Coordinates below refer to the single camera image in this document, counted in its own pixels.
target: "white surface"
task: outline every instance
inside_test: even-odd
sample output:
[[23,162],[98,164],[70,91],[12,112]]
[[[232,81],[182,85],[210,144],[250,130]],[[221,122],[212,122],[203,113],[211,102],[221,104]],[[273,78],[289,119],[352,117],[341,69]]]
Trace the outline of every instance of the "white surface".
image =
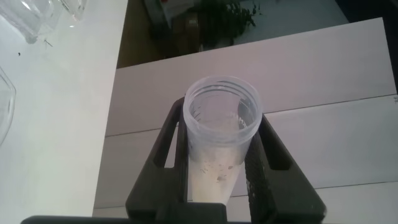
[[372,19],[118,69],[106,135],[160,128],[210,75],[251,83],[265,113],[396,93],[382,19]]
[[[250,26],[237,37],[235,45],[348,23],[334,0],[257,0],[255,3],[257,9],[260,5],[262,15],[257,10],[253,17],[256,27]],[[243,1],[241,6],[251,11],[253,1]]]
[[[393,96],[266,114],[315,188],[398,181]],[[95,207],[124,205],[159,130],[107,137]],[[175,140],[169,155],[175,155]],[[172,167],[168,157],[166,167]],[[188,199],[191,199],[190,182]],[[241,171],[232,195],[247,195]]]
[[126,6],[90,1],[81,22],[64,11],[53,47],[28,45],[0,19],[0,63],[17,90],[0,148],[0,223],[92,214]]
[[397,95],[267,114],[315,188],[398,181]]
[[[317,189],[327,207],[324,223],[397,223],[398,182]],[[229,222],[250,222],[247,196],[232,197],[226,206]],[[94,217],[127,218],[126,208],[94,209]]]

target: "black holder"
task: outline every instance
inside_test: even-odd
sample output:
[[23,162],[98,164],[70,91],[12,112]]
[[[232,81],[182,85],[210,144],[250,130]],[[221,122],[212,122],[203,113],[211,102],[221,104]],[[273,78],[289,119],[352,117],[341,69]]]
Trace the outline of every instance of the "black holder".
[[[184,98],[170,110],[126,201],[129,219],[30,217],[23,224],[227,223],[221,203],[187,203],[188,138]],[[173,168],[165,168],[178,124]],[[266,117],[245,158],[252,223],[321,223],[326,207]]]

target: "white board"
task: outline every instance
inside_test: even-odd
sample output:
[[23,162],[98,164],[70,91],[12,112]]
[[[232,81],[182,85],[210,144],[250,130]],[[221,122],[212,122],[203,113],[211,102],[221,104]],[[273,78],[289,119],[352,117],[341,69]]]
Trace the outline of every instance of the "white board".
[[383,22],[372,19],[118,69],[106,135],[160,128],[212,75],[251,83],[265,113],[396,93]]
[[[315,188],[398,181],[395,97],[270,113],[266,117]],[[96,208],[124,205],[158,133],[153,130],[105,139]],[[175,141],[166,167],[174,164]],[[232,196],[237,195],[247,195],[244,172],[232,192]]]

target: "clear plastic container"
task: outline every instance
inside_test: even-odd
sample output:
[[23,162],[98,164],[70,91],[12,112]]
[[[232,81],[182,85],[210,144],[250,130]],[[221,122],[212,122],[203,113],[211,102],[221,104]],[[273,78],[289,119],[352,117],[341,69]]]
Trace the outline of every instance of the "clear plastic container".
[[57,0],[0,0],[0,15],[21,32],[28,44],[55,29],[61,10]]
[[15,96],[14,86],[0,67],[0,146],[11,125]]
[[258,92],[235,77],[207,77],[187,91],[189,173],[194,202],[226,204],[262,118]]
[[83,19],[87,0],[60,0],[60,2],[75,20],[80,21]]

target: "dark floor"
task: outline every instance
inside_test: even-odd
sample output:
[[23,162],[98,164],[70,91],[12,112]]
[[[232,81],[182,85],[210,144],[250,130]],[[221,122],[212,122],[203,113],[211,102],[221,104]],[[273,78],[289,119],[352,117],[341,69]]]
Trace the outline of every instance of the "dark floor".
[[141,0],[129,0],[117,68],[163,59],[149,36],[149,18]]

